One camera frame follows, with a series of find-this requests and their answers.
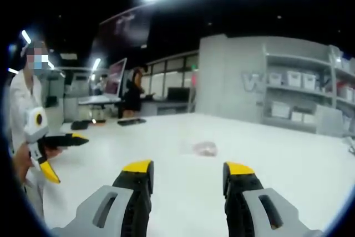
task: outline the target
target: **black ceiling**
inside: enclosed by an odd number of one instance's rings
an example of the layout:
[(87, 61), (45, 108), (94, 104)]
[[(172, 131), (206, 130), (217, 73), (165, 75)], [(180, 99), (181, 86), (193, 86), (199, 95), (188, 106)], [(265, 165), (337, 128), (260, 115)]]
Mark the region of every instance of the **black ceiling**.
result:
[[(98, 24), (143, 0), (8, 0), (8, 41), (27, 29), (54, 50), (55, 64), (85, 65)], [(162, 0), (156, 4), (147, 49), (121, 51), (131, 64), (197, 49), (201, 36), (272, 35), (334, 44), (355, 55), (353, 0)], [(78, 60), (60, 60), (76, 53)], [(16, 68), (16, 60), (11, 66)]]

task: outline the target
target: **gray wall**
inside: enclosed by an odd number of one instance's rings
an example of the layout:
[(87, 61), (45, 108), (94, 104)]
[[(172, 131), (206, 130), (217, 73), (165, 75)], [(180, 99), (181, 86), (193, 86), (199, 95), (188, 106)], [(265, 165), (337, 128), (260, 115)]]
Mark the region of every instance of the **gray wall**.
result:
[(38, 76), (42, 85), (42, 103), (45, 104), (45, 100), (48, 96), (63, 98), (64, 94), (64, 78), (59, 73)]
[(196, 112), (259, 123), (263, 92), (246, 92), (243, 73), (265, 73), (268, 53), (326, 58), (328, 47), (285, 37), (202, 38), (197, 74)]

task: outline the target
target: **window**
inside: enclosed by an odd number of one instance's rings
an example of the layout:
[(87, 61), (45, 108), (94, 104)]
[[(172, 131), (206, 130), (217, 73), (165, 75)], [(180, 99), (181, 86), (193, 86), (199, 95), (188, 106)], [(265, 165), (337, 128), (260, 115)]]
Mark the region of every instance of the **window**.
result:
[(177, 69), (181, 69), (183, 66), (184, 66), (183, 58), (171, 59), (168, 60), (166, 70), (177, 70)]
[(185, 72), (185, 80), (184, 80), (185, 88), (191, 87), (191, 79), (192, 79), (192, 72)]
[(157, 97), (163, 96), (163, 81), (164, 81), (164, 74), (154, 74), (151, 77), (151, 90), (150, 93), (155, 93)]
[(151, 65), (147, 66), (147, 72), (144, 72), (143, 75), (150, 74), (151, 73)]
[(192, 66), (197, 66), (199, 63), (199, 56), (194, 55), (194, 56), (189, 56), (186, 59), (186, 67), (187, 68), (192, 68)]
[(165, 68), (165, 61), (154, 64), (153, 65), (153, 74), (163, 72), (164, 68)]
[(182, 87), (182, 72), (166, 72), (164, 97), (168, 96), (169, 87)]
[(146, 94), (149, 93), (150, 78), (151, 78), (150, 75), (146, 75), (142, 77), (141, 86), (145, 90)]

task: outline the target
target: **white shelving unit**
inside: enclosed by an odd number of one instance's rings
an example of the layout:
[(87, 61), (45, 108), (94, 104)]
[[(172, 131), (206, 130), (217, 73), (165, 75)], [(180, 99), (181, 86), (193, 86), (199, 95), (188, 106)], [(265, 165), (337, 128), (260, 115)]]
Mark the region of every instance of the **white shelving unit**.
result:
[(324, 92), (319, 92), (319, 91), (316, 91), (316, 90), (307, 90), (307, 89), (304, 89), (304, 88), (291, 87), (291, 86), (287, 86), (287, 85), (266, 84), (266, 87), (267, 87), (267, 89), (299, 92), (299, 93), (303, 93), (303, 94), (317, 95), (319, 97), (326, 97), (326, 98), (329, 98), (329, 99), (333, 98), (333, 95), (331, 93), (324, 93)]
[[(265, 79), (265, 95), (264, 95), (264, 109), (262, 112), (262, 123), (266, 125), (300, 130), (304, 132), (315, 133), (315, 124), (306, 124), (303, 122), (295, 122), (290, 119), (282, 119), (271, 116), (269, 103), (277, 98), (283, 97), (285, 100), (292, 101), (294, 99), (297, 103), (302, 101), (309, 103), (326, 105), (332, 108), (337, 108), (339, 105), (346, 105), (354, 111), (355, 103), (347, 101), (337, 96), (336, 82), (337, 80), (345, 80), (349, 83), (355, 84), (355, 73), (351, 73), (339, 67), (335, 67), (333, 64), (334, 53), (329, 46), (328, 57), (323, 59), (302, 57), (289, 54), (273, 54), (268, 53), (267, 48), (263, 48), (265, 56), (266, 74), (272, 68), (287, 69), (299, 69), (303, 71), (312, 71), (318, 73), (322, 79), (324, 75), (330, 76), (330, 84), (327, 86), (327, 90), (330, 92), (322, 92), (319, 90), (307, 90), (299, 87), (291, 87), (287, 85), (273, 85), (268, 84), (268, 80)], [(355, 137), (355, 133), (344, 131), (344, 136)]]

